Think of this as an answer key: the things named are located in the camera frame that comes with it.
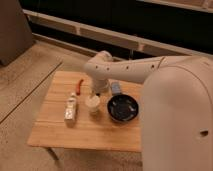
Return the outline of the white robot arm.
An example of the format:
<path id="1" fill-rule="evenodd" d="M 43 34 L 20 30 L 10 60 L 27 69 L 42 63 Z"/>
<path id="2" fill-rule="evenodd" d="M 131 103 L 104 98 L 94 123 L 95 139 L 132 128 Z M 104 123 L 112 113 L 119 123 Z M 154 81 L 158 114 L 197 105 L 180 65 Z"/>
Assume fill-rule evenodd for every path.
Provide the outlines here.
<path id="1" fill-rule="evenodd" d="M 213 57 L 114 62 L 101 51 L 84 66 L 92 89 L 138 83 L 143 171 L 213 171 Z"/>

